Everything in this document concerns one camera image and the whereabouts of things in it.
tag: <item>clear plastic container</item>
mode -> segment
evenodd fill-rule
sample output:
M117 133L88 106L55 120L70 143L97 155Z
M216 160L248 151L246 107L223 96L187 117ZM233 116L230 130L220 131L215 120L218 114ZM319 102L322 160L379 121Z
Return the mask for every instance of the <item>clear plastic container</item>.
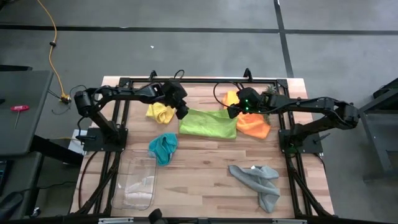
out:
M154 196L156 170L156 159L149 157L147 152L123 152L112 207L137 210L149 208Z

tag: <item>lime green towel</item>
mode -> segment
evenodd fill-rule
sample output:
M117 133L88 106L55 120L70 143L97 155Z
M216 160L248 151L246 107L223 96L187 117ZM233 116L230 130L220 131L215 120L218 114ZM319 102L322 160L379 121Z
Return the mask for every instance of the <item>lime green towel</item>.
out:
M198 111L189 109L188 114L180 120L180 134L235 139L237 121L237 118L229 118L227 110Z

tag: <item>microfiber cloth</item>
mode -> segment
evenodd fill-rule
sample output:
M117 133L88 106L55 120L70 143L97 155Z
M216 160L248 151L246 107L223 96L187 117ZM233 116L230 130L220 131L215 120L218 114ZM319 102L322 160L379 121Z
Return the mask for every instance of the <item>microfiber cloth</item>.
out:
M146 116L154 118L159 124L169 124L174 116L175 109L162 103L154 103L148 106Z
M222 102L228 106L233 103L239 103L239 98L236 95L236 91L228 91L227 94L225 94ZM264 121L263 114L240 113L238 115L236 129L244 134L265 139L271 130L271 126Z
M236 122L236 118L229 118L227 110L198 111L189 109L188 114L180 120L180 134L235 139Z
M148 155L155 157L158 165L166 166L172 160L177 145L177 136L174 133L161 134L149 143Z
M228 166L229 172L240 182L258 192L259 204L267 213L274 211L275 203L280 196L279 189L271 183L279 174L269 166L253 166L252 169L243 169L238 166Z

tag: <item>red tool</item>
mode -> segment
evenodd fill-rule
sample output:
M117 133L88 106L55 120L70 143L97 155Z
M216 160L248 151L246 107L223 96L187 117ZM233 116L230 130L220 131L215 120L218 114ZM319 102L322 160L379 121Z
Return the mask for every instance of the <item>red tool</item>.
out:
M27 106L27 105L19 105L19 106L12 106L11 107L11 111L18 111L17 119L15 120L14 129L17 128L17 123L18 123L18 119L19 119L19 113L21 111L25 111L25 110L29 110L29 106Z

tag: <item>gray floor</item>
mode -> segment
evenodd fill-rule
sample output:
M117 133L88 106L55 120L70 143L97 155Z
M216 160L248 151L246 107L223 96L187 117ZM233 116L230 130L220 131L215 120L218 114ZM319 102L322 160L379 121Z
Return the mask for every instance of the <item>gray floor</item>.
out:
M58 25L277 29L272 0L43 0ZM280 0L286 29L397 30L397 1ZM35 1L16 1L0 12L0 23L50 25ZM286 77L279 34L184 32L58 33L53 62L65 89L99 86L104 75L186 75L240 77L246 67L256 77ZM49 70L51 31L0 30L0 64L30 65ZM397 78L398 36L287 35L294 77L304 78L309 97L331 96L362 106L372 92ZM53 80L51 89L59 92ZM79 118L72 109L61 116L57 99L47 98L37 134L70 136ZM332 130L323 142L335 213L345 218L398 223L395 182L365 184L362 176L380 170L361 124L350 131ZM42 182L62 168L46 160ZM66 179L76 178L77 172ZM70 204L46 191L43 215L66 213Z

